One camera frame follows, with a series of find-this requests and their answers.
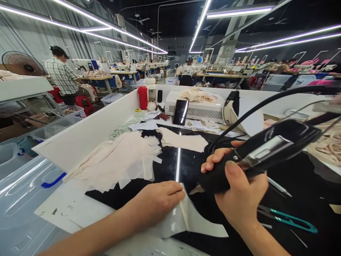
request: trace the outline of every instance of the black cutting mat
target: black cutting mat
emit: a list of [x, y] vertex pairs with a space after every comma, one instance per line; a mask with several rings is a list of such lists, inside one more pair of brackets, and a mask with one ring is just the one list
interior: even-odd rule
[[[193, 132], [169, 126], [158, 126], [166, 127], [177, 134], [181, 132], [182, 135], [201, 135], [209, 144], [217, 138], [217, 135], [214, 134]], [[155, 130], [143, 131], [142, 135], [154, 135], [159, 140], [162, 137]], [[228, 138], [220, 142], [217, 148], [221, 147], [231, 147]], [[158, 157], [162, 159], [162, 164], [153, 163], [154, 182], [175, 180], [178, 148], [164, 147], [162, 154], [158, 155]], [[189, 192], [196, 186], [200, 174], [200, 166], [206, 161], [206, 157], [206, 153], [181, 149], [179, 182], [184, 183], [186, 191]], [[261, 204], [310, 222], [317, 228], [318, 234], [312, 234], [293, 226], [282, 224], [261, 214], [259, 214], [258, 219], [261, 223], [273, 226], [268, 231], [291, 255], [341, 255], [341, 247], [339, 246], [341, 215], [335, 214], [328, 205], [329, 203], [341, 204], [341, 185], [322, 179], [314, 173], [314, 169], [314, 165], [305, 153], [300, 153], [291, 160], [269, 169], [268, 175], [286, 188], [293, 197], [284, 198], [269, 188]], [[117, 185], [113, 190], [103, 194], [98, 191], [89, 191], [86, 195], [114, 209], [119, 209], [149, 183], [150, 181], [136, 179], [132, 180], [122, 190]], [[214, 195], [197, 193], [189, 197], [204, 218], [213, 223], [223, 224], [229, 237], [215, 238], [203, 234], [182, 232], [174, 235], [173, 238], [185, 242], [209, 255], [252, 255], [239, 234], [220, 212]], [[290, 229], [304, 241], [308, 249], [304, 247]]]

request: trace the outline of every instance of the red bottle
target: red bottle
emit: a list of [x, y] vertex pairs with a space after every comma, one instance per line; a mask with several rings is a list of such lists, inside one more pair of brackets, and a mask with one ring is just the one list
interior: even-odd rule
[[139, 94], [140, 99], [140, 109], [147, 110], [148, 106], [148, 89], [145, 86], [139, 86], [137, 89], [137, 93]]

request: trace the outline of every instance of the fingernail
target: fingernail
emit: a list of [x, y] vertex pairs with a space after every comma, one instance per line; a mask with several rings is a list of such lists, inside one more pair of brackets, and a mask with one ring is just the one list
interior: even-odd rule
[[226, 168], [227, 168], [227, 171], [231, 175], [238, 175], [239, 174], [239, 168], [238, 168], [237, 164], [233, 161], [227, 161], [226, 162]]

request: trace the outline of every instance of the fan guard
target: fan guard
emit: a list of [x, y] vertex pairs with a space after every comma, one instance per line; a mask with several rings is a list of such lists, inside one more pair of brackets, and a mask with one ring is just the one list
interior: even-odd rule
[[2, 63], [8, 71], [18, 75], [45, 76], [43, 66], [35, 58], [22, 52], [5, 52]]

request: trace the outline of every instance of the smartphone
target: smartphone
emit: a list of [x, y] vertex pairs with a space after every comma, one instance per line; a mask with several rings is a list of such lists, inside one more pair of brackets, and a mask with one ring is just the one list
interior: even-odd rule
[[173, 124], [185, 125], [188, 111], [188, 100], [177, 100], [175, 104], [175, 112], [173, 117]]

